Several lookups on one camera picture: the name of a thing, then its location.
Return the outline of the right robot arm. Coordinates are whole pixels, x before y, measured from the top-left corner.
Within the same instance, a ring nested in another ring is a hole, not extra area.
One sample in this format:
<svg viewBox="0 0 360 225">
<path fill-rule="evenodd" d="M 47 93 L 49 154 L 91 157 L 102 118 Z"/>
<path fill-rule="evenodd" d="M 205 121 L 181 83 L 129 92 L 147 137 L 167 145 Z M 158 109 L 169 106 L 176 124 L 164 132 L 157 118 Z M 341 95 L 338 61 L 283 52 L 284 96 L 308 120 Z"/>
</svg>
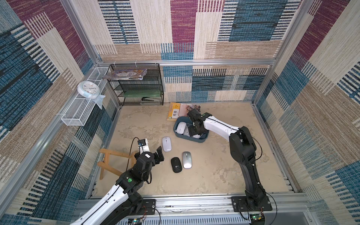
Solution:
<svg viewBox="0 0 360 225">
<path fill-rule="evenodd" d="M 196 109 L 190 110 L 187 116 L 193 122 L 189 128 L 191 136 L 212 131 L 229 142 L 231 157 L 240 165 L 245 181 L 246 198 L 233 203 L 238 211 L 271 211 L 272 205 L 257 172 L 257 147 L 249 129 L 231 126 L 210 113 L 201 114 Z"/>
</svg>

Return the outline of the teal plastic storage box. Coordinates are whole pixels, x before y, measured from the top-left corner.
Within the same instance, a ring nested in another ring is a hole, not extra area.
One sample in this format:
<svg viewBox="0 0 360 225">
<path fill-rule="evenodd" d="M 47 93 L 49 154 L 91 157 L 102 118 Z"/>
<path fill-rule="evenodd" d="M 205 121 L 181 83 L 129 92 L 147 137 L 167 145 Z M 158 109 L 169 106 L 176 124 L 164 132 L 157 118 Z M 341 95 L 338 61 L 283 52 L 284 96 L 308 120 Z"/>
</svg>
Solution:
<svg viewBox="0 0 360 225">
<path fill-rule="evenodd" d="M 193 125 L 193 122 L 190 120 L 190 118 L 188 117 L 179 117 L 176 122 L 175 122 L 175 125 L 173 127 L 173 131 L 175 133 L 175 135 L 178 137 L 178 138 L 182 138 L 182 139 L 185 139 L 185 140 L 189 140 L 189 141 L 193 141 L 193 142 L 197 142 L 197 143 L 204 143 L 206 141 L 206 139 L 208 138 L 209 136 L 209 131 L 207 133 L 204 133 L 202 135 L 200 135 L 198 138 L 196 138 L 195 136 L 186 136 L 186 135 L 183 135 L 183 134 L 178 134 L 177 133 L 177 127 L 178 125 L 181 123 L 181 122 L 185 122 L 187 125 Z"/>
</svg>

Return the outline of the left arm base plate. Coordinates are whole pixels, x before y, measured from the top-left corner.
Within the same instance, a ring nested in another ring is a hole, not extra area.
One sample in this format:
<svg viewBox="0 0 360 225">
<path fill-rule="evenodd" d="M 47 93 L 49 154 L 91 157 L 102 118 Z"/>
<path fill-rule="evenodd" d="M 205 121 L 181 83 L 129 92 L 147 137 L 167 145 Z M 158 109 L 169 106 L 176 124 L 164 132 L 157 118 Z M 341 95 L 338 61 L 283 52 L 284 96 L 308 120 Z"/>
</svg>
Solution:
<svg viewBox="0 0 360 225">
<path fill-rule="evenodd" d="M 140 207 L 137 215 L 155 215 L 156 211 L 156 199 L 143 199 L 142 205 Z"/>
</svg>

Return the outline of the silver slim computer mouse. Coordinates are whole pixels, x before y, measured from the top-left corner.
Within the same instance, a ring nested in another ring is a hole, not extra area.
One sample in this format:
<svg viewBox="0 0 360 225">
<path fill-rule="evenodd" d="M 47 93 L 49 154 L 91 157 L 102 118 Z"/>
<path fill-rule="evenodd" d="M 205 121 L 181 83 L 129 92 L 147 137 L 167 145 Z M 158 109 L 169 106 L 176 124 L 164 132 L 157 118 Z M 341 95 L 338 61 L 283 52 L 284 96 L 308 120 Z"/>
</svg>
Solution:
<svg viewBox="0 0 360 225">
<path fill-rule="evenodd" d="M 190 152 L 188 151 L 183 152 L 182 159 L 183 159 L 183 167 L 185 169 L 192 168 L 192 155 Z"/>
</svg>

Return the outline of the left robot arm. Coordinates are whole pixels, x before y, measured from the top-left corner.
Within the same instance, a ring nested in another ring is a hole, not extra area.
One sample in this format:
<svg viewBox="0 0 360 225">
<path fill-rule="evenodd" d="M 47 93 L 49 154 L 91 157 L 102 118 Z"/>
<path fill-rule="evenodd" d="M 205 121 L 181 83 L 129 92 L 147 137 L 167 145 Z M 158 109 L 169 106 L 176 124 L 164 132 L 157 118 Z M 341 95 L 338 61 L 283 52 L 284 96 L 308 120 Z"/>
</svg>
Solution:
<svg viewBox="0 0 360 225">
<path fill-rule="evenodd" d="M 145 182 L 151 181 L 152 168 L 162 161 L 161 147 L 155 153 L 141 153 L 135 165 L 119 177 L 108 193 L 72 224 L 115 225 L 123 218 L 141 212 L 143 197 L 137 191 Z"/>
</svg>

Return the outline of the black computer mouse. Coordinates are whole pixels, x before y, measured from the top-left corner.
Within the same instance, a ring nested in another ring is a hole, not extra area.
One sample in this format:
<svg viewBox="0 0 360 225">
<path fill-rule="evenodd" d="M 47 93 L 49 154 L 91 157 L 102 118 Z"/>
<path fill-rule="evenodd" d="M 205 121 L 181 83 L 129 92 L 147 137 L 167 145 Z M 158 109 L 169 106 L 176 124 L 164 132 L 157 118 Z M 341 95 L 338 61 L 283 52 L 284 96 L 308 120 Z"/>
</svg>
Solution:
<svg viewBox="0 0 360 225">
<path fill-rule="evenodd" d="M 182 171 L 182 164 L 178 157 L 171 159 L 171 166 L 174 173 L 180 173 Z"/>
</svg>

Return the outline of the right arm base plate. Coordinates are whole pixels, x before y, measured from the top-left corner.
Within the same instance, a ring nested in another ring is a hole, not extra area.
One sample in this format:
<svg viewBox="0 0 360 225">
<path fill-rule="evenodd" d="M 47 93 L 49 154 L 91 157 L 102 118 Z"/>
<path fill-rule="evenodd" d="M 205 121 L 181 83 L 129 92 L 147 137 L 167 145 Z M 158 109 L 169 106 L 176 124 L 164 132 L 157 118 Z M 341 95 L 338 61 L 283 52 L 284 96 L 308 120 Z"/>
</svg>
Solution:
<svg viewBox="0 0 360 225">
<path fill-rule="evenodd" d="M 272 211 L 273 207 L 267 196 L 254 199 L 248 196 L 231 197 L 234 212 L 263 212 Z"/>
</svg>

